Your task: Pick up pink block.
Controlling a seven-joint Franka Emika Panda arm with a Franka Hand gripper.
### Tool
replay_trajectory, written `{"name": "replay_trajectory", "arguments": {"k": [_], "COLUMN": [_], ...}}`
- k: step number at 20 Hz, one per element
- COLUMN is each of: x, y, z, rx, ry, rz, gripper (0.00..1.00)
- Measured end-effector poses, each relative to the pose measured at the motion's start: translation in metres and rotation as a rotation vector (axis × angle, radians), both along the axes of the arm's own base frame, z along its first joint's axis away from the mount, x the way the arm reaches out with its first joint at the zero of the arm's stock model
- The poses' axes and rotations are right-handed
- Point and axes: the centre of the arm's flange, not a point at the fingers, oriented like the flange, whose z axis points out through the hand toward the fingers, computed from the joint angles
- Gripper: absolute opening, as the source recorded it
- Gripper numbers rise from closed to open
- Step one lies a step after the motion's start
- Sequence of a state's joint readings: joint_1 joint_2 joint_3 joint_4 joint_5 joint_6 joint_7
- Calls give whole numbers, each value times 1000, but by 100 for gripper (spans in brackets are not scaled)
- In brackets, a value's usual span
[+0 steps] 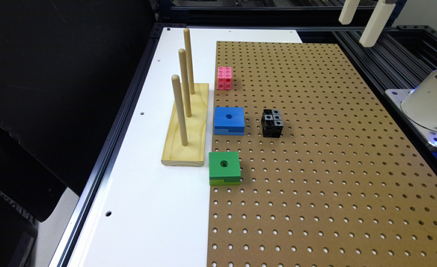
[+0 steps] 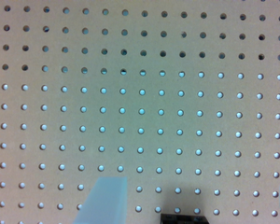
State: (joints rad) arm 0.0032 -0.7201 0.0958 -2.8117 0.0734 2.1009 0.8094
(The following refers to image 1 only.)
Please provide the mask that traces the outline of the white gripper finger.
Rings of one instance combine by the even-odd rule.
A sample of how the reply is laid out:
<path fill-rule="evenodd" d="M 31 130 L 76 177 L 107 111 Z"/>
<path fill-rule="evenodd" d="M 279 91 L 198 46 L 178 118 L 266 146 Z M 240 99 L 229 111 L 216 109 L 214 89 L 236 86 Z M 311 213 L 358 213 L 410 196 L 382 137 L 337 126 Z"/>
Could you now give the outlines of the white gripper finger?
<path fill-rule="evenodd" d="M 350 24 L 353 20 L 359 3 L 360 0 L 345 0 L 338 21 L 343 25 Z"/>
<path fill-rule="evenodd" d="M 395 0 L 378 0 L 372 15 L 359 39 L 363 47 L 372 47 L 395 8 Z"/>

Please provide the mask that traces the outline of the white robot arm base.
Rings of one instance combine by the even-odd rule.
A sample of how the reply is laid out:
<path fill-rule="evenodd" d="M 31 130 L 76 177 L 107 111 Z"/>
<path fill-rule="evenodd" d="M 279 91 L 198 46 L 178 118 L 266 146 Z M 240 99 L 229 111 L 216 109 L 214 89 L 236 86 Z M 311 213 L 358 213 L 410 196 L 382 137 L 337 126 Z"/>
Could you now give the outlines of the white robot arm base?
<path fill-rule="evenodd" d="M 386 95 L 415 126 L 426 142 L 437 148 L 437 69 L 414 89 L 389 89 Z"/>

